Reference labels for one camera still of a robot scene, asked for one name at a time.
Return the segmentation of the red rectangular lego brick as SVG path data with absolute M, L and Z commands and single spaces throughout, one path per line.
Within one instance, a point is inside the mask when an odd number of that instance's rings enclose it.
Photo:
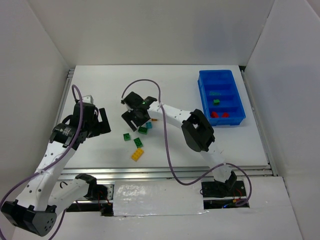
M 228 112 L 224 112 L 221 117 L 222 117 L 222 118 L 229 118 L 230 115 L 229 115 Z

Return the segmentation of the small light blue lego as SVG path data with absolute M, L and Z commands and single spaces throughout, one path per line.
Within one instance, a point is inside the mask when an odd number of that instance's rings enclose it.
M 147 122 L 145 125 L 146 125 L 147 129 L 152 129 L 153 128 L 153 125 L 152 125 L 151 122 Z

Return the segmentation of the red arch lego brick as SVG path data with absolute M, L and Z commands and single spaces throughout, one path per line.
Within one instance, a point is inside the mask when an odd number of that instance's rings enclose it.
M 213 118 L 213 119 L 216 119 L 216 118 L 219 118 L 219 115 L 218 115 L 217 112 L 212 111 L 211 114 L 210 114 L 210 117 Z

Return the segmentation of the teal rectangular lego brick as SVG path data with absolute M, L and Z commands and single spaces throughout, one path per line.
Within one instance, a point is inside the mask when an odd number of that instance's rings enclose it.
M 220 92 L 214 92 L 214 91 L 210 91 L 209 92 L 210 96 L 221 96 L 222 94 Z

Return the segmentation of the yellow lego brick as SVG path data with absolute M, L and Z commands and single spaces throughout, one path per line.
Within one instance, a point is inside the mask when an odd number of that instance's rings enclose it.
M 141 156 L 144 154 L 144 150 L 142 148 L 137 148 L 136 151 L 131 155 L 131 159 L 137 162 Z

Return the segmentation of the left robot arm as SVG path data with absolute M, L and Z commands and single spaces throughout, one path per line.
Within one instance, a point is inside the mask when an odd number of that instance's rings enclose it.
M 55 126 L 46 152 L 27 185 L 13 201 L 3 199 L 1 212 L 15 227 L 46 236 L 56 223 L 57 216 L 74 201 L 105 200 L 108 187 L 86 173 L 78 174 L 64 188 L 53 192 L 67 162 L 86 139 L 111 132 L 104 108 L 92 103 L 76 103 L 73 113 Z

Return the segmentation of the small green lego brick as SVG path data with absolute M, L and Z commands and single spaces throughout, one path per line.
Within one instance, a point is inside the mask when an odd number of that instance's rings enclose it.
M 220 103 L 221 103 L 221 102 L 220 102 L 219 99 L 214 99 L 214 100 L 213 100 L 213 105 L 214 105 L 214 106 L 218 106 Z

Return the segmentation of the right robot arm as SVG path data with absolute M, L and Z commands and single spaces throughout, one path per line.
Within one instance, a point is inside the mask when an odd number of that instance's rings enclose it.
M 163 120 L 164 126 L 169 124 L 182 130 L 187 146 L 200 153 L 212 169 L 210 173 L 213 175 L 213 188 L 217 195 L 225 197 L 232 191 L 237 181 L 236 174 L 218 151 L 214 130 L 201 110 L 178 109 L 151 96 L 143 99 L 133 91 L 122 98 L 121 103 L 127 108 L 121 117 L 133 131 L 151 119 Z

